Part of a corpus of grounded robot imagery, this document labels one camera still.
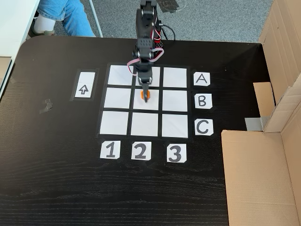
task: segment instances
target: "shoe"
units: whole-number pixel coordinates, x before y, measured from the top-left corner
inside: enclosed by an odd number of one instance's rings
[[[46,36],[51,36],[51,35],[54,35],[55,34],[55,31],[44,31],[43,33],[36,33],[33,29],[34,27],[34,22],[35,20],[32,21],[32,24],[30,26],[30,29],[28,31],[28,35],[32,38],[32,37],[35,37],[35,36],[40,36],[40,35],[46,35]]]

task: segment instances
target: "white card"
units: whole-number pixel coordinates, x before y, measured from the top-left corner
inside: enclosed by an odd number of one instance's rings
[[[100,150],[101,159],[118,159],[120,157],[120,141],[104,141]]]
[[[194,129],[196,135],[210,136],[213,134],[213,120],[196,119],[194,121]]]
[[[150,160],[151,159],[151,142],[134,142],[132,146],[133,160]]]
[[[158,114],[133,113],[131,135],[158,136]]]
[[[196,108],[203,108],[203,109],[212,108],[212,94],[197,93],[194,96],[194,104]]]
[[[127,66],[111,65],[108,84],[131,86],[132,77],[133,75],[130,73]]]
[[[187,69],[186,68],[164,68],[164,77],[163,77],[163,86],[164,87],[178,87],[186,88],[187,87]]]
[[[93,83],[78,83],[74,97],[91,98]]]
[[[134,109],[158,110],[159,108],[159,90],[149,89],[150,98],[147,103],[141,98],[142,89],[135,89]]]
[[[150,86],[159,87],[160,86],[160,67],[152,67],[152,82]],[[138,76],[136,78],[136,86],[140,86],[138,82]]]
[[[193,75],[193,84],[195,86],[209,86],[210,85],[210,73],[195,72]]]
[[[164,90],[163,91],[163,111],[187,111],[187,91],[184,90]]]
[[[167,147],[167,162],[186,162],[186,144],[170,144]]]
[[[79,74],[79,82],[84,84],[93,84],[95,78],[95,72],[81,72]]]
[[[104,111],[100,125],[100,134],[127,134],[128,112]]]
[[[187,115],[163,114],[162,136],[188,138]]]
[[[104,107],[107,108],[129,108],[131,89],[107,88]]]

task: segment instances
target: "jeans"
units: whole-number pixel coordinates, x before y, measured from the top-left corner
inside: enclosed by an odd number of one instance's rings
[[[63,21],[63,27],[70,36],[95,37],[79,0],[40,0],[37,11],[43,17]]]

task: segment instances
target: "up arrow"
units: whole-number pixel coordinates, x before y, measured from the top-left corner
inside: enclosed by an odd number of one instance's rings
[[[85,92],[89,92],[88,88],[86,87],[86,85],[84,85],[82,88],[80,88],[81,94],[84,95]]]

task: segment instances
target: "tic-tac-toe grid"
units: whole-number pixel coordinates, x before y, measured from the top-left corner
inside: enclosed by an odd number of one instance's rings
[[[111,65],[105,80],[98,137],[189,138],[190,77],[187,68],[153,67],[150,99],[127,66]]]

